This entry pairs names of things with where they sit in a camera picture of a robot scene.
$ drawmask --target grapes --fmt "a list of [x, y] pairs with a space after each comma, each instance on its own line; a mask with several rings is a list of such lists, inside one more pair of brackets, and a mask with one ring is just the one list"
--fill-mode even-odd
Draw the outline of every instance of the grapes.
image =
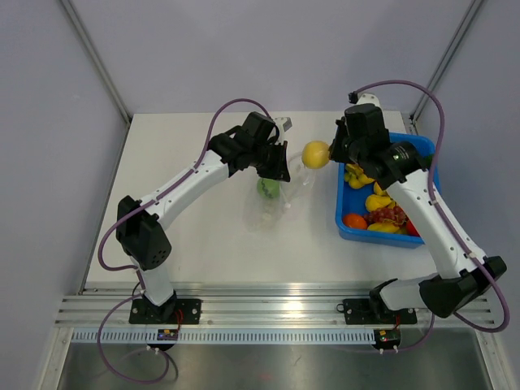
[[399, 206], [395, 206], [393, 209], [381, 207], [365, 214], [363, 218], [369, 225], [378, 222], [394, 222], [396, 225], [402, 225], [407, 220], [405, 212]]

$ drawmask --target blue bin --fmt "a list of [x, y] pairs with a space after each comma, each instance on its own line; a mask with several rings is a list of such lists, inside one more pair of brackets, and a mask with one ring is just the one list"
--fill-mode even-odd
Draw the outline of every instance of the blue bin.
[[[408, 141], [417, 148], [418, 152], [426, 157], [434, 154], [436, 147], [429, 139], [424, 136], [411, 136], [409, 134], [390, 133], [391, 142]], [[374, 193], [373, 184], [368, 184], [360, 189], [352, 189], [345, 182], [345, 165], [339, 164], [338, 168], [338, 194], [336, 199], [336, 225], [340, 230], [341, 238], [352, 241], [370, 242], [372, 244], [383, 244], [391, 246], [399, 246], [401, 248], [417, 248], [424, 244], [420, 237], [405, 236], [402, 234], [390, 234], [382, 232], [371, 232], [368, 230], [352, 229], [346, 227], [342, 218], [346, 214], [356, 213], [364, 215], [368, 211], [365, 207], [366, 198]], [[439, 172], [435, 169], [434, 176], [435, 185], [440, 192]]]

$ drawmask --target white table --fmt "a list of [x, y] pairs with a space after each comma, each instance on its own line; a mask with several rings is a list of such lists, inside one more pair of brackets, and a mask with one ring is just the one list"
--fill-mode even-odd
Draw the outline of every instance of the white table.
[[[215, 132], [241, 124], [247, 113], [224, 113]], [[317, 139], [332, 141], [340, 112], [273, 112], [289, 116], [288, 155]], [[114, 187], [102, 222], [102, 233], [115, 221], [117, 203], [135, 199], [162, 185], [199, 155], [212, 114], [135, 115]], [[385, 111], [391, 132], [405, 132], [401, 113]], [[167, 229], [172, 252], [167, 262], [173, 282], [204, 284], [332, 283], [369, 288], [397, 277], [414, 278], [435, 272], [424, 245], [399, 249], [343, 240], [334, 220], [337, 164], [319, 173], [309, 195], [267, 232], [251, 232], [245, 225], [248, 196], [255, 196], [256, 172], [237, 172], [188, 207]], [[112, 266], [129, 264], [114, 235], [105, 248]], [[132, 271], [108, 272], [94, 255], [87, 285], [131, 282]]]

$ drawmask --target robotic arm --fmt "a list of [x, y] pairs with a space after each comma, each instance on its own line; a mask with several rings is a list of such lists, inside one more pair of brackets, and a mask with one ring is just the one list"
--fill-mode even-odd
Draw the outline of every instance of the robotic arm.
[[[390, 142], [383, 112], [374, 104], [350, 107], [336, 124], [330, 159], [359, 164], [369, 177], [387, 190], [414, 222], [438, 271], [437, 275], [419, 279], [392, 279], [371, 290], [370, 308], [376, 316], [385, 319], [392, 311], [428, 308], [433, 314], [446, 318], [484, 293], [490, 287], [488, 280], [453, 238], [430, 201], [427, 165], [415, 147], [409, 142]], [[436, 202], [456, 232], [467, 241], [472, 252], [470, 256], [477, 258], [497, 280], [506, 271], [503, 260], [498, 256], [486, 256], [436, 192]]]
[[[235, 126], [211, 138], [198, 169], [185, 169], [140, 201], [126, 196], [119, 202], [118, 219], [121, 219], [141, 204], [156, 201], [122, 223], [115, 236], [124, 252], [138, 267], [146, 286], [144, 299], [159, 318], [169, 318], [176, 302], [165, 264], [171, 252], [166, 229], [205, 191], [247, 167], [255, 167], [258, 175], [265, 179], [290, 181], [286, 158], [287, 141], [283, 144], [277, 142], [280, 127], [287, 124], [281, 120], [277, 126], [264, 115], [250, 113], [241, 126]], [[189, 171], [193, 171], [192, 175], [175, 188], [175, 191], [158, 199], [159, 194]]]

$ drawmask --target tomato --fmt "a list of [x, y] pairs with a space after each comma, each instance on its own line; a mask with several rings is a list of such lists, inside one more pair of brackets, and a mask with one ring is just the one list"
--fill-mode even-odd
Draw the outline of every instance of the tomato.
[[411, 236], [420, 237], [419, 233], [417, 232], [417, 229], [415, 228], [414, 224], [410, 220], [408, 220], [408, 222], [406, 222], [406, 231]]
[[366, 230], [366, 228], [368, 228], [366, 220], [359, 214], [347, 214], [343, 217], [342, 221], [345, 226], [352, 229]]

